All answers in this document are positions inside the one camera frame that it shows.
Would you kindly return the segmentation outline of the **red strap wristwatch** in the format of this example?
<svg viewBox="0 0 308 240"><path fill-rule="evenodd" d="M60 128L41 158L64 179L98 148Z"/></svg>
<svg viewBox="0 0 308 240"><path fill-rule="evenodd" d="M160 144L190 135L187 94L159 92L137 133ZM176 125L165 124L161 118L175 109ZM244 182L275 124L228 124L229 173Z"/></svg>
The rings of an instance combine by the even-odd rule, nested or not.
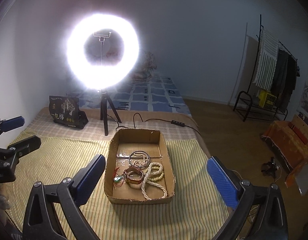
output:
<svg viewBox="0 0 308 240"><path fill-rule="evenodd" d="M144 173L139 168L129 167L123 171L123 177L129 185L141 185L144 179Z"/></svg>

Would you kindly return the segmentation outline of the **white pearl necklace heart pile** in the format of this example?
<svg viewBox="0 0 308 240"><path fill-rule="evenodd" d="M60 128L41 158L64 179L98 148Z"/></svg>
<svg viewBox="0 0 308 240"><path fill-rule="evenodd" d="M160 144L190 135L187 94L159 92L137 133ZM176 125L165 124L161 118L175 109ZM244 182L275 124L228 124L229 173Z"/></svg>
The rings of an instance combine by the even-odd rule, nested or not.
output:
<svg viewBox="0 0 308 240"><path fill-rule="evenodd" d="M138 168L146 167L150 163L150 157L145 152L136 152L132 155L132 158L134 159L133 166Z"/></svg>

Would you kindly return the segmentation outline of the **black printed snack bag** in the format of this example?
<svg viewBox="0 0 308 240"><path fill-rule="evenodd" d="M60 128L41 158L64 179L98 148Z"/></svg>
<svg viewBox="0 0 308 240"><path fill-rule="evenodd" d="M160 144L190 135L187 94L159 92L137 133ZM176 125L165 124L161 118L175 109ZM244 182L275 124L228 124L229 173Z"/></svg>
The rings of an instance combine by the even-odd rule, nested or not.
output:
<svg viewBox="0 0 308 240"><path fill-rule="evenodd" d="M83 129L87 123L87 115L79 109L79 99L66 96L51 96L49 112L53 121L63 126Z"/></svg>

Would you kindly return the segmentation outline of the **brown cardboard box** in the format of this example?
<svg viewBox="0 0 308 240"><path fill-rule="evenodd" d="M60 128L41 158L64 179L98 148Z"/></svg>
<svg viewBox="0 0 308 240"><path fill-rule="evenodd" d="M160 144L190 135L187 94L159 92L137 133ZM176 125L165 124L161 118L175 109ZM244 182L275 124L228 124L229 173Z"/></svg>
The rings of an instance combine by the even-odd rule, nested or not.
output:
<svg viewBox="0 0 308 240"><path fill-rule="evenodd" d="M112 138L104 193L112 204L166 204L174 197L175 177L163 134L121 129Z"/></svg>

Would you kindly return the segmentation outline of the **plaid beige bed sheet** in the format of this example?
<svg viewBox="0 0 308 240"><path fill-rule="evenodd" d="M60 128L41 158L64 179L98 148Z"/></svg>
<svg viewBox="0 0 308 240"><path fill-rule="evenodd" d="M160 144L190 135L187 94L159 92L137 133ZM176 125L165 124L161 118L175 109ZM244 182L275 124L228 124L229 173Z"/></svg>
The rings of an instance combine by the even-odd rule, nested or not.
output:
<svg viewBox="0 0 308 240"><path fill-rule="evenodd" d="M88 124L83 129L62 126L53 122L48 108L43 108L27 126L26 132L48 137L63 137L83 140L111 140L114 134L124 128L151 129L161 131L165 140L200 139L198 126L192 117L169 112L119 111L122 123L117 124L112 111L108 111L108 136L104 134L103 121L98 109L84 110Z"/></svg>

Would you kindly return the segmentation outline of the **orange cloth covered stool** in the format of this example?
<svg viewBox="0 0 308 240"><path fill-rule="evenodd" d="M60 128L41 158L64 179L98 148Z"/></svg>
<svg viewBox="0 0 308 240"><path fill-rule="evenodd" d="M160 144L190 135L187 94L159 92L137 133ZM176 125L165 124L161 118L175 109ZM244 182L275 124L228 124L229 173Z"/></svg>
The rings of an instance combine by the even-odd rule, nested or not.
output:
<svg viewBox="0 0 308 240"><path fill-rule="evenodd" d="M285 179L286 187L296 182L296 173L308 161L308 125L295 115L292 121L273 121L261 136L278 149L290 170Z"/></svg>

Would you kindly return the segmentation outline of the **black clothes rack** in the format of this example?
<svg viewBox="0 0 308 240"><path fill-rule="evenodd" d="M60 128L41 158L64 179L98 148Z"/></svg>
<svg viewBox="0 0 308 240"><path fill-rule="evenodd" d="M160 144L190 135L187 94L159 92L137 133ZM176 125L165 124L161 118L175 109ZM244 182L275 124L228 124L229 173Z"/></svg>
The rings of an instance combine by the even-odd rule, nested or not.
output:
<svg viewBox="0 0 308 240"><path fill-rule="evenodd" d="M253 71L247 90L238 93L233 111L243 122L286 120L298 77L298 59L264 27L260 17Z"/></svg>

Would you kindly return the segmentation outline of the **yellow box on rack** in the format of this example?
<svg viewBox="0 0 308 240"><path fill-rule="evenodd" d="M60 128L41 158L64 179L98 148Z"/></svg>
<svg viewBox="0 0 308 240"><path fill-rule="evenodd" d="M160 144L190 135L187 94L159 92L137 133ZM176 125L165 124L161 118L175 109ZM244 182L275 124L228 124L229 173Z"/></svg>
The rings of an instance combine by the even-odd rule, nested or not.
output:
<svg viewBox="0 0 308 240"><path fill-rule="evenodd" d="M274 107L274 104L276 102L277 97L272 95L270 92L267 90L262 90L260 89L258 91L258 105L259 107L267 110L272 110Z"/></svg>

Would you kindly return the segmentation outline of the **blue patterned quilt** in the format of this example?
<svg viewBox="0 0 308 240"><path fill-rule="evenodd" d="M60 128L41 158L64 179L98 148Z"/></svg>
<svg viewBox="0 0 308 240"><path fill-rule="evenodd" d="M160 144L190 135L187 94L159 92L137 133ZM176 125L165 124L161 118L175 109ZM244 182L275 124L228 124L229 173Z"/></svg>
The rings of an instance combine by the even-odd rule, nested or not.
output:
<svg viewBox="0 0 308 240"><path fill-rule="evenodd" d="M121 82L108 94L117 110L191 115L172 79L160 74L145 82Z"/></svg>

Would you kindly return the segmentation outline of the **striped hanging towel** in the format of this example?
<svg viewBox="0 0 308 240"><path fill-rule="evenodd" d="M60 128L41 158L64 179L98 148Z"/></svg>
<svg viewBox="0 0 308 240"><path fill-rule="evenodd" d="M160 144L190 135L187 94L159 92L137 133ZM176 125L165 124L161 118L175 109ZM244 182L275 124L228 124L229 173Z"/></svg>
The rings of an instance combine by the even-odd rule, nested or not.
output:
<svg viewBox="0 0 308 240"><path fill-rule="evenodd" d="M262 28L256 74L253 83L263 90L271 89L277 64L278 49L279 45L277 38L275 38L270 31Z"/></svg>

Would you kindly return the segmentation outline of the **floral pillow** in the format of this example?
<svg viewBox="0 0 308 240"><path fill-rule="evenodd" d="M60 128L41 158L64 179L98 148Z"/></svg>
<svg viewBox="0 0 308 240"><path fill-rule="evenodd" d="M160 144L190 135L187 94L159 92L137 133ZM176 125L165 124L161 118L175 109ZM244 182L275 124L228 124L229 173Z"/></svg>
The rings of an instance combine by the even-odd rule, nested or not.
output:
<svg viewBox="0 0 308 240"><path fill-rule="evenodd" d="M153 77L155 69L157 69L155 55L150 51L141 50L133 68L132 79L139 82L148 81Z"/></svg>

